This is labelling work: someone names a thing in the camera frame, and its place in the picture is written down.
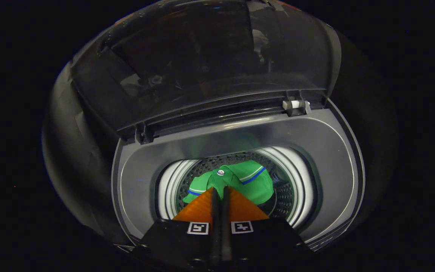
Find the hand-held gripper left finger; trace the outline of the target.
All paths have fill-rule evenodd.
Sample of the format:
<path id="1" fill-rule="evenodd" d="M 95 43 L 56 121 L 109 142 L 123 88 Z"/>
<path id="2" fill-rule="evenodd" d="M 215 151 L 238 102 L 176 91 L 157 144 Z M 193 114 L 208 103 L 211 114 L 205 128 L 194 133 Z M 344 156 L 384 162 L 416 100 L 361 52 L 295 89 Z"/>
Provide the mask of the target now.
<path id="1" fill-rule="evenodd" d="M 156 270 L 210 269 L 219 209 L 211 188 L 173 219 L 155 221 L 136 246 L 137 260 Z"/>

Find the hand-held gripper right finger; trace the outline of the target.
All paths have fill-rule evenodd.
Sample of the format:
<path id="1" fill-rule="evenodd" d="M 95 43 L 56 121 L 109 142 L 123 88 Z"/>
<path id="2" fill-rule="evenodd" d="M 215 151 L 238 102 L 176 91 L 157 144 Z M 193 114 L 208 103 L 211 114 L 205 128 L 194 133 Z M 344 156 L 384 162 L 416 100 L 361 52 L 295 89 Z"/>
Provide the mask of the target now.
<path id="1" fill-rule="evenodd" d="M 283 218 L 267 216 L 236 189 L 222 201 L 222 266 L 227 270 L 297 270 L 312 250 Z"/>

